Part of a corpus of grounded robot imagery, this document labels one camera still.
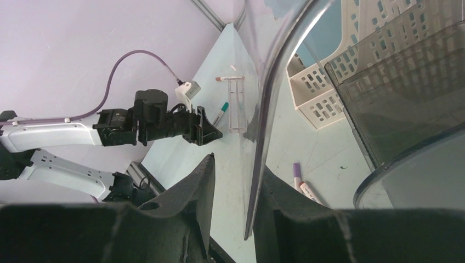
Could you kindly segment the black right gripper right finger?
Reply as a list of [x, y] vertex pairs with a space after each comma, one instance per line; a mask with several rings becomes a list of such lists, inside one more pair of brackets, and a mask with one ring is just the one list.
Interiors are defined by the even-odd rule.
[[258, 262], [464, 262], [464, 212], [334, 210], [264, 171], [254, 243]]

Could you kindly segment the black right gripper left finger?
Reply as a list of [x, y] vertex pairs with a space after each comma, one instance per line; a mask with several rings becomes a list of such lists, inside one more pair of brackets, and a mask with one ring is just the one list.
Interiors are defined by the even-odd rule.
[[1, 262], [136, 262], [130, 203], [24, 204], [1, 209]]

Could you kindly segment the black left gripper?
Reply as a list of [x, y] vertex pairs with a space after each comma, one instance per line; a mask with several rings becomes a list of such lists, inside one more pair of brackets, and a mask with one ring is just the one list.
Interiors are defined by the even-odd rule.
[[223, 133], [208, 120], [203, 106], [197, 107], [196, 115], [188, 111], [185, 105], [175, 105], [167, 113], [166, 121], [167, 138], [182, 136], [191, 144], [203, 146], [223, 137]]

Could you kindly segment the clear grey drawer box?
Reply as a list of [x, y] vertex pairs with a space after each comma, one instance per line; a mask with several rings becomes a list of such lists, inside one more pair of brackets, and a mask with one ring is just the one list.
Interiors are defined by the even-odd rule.
[[[245, 1], [239, 35], [258, 74], [256, 144], [245, 237], [252, 232], [279, 82], [333, 1]], [[293, 103], [325, 121], [310, 98], [335, 92], [371, 174], [356, 208], [464, 209], [464, 1], [341, 1], [342, 39], [292, 76]]]

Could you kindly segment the white file organizer rack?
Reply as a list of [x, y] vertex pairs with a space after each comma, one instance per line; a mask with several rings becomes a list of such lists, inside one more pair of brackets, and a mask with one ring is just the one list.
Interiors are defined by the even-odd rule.
[[420, 1], [341, 1], [342, 40], [328, 57], [315, 62], [303, 39], [288, 66], [294, 108], [314, 129], [344, 118], [343, 104], [325, 65], [338, 81], [401, 52], [428, 35], [429, 22]]

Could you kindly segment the blue clipboard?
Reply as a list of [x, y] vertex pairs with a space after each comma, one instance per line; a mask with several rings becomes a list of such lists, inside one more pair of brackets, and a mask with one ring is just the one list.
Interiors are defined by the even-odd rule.
[[315, 58], [325, 59], [339, 47], [342, 40], [341, 9], [341, 1], [334, 1], [306, 36], [304, 46], [315, 55], [311, 55], [313, 62]]

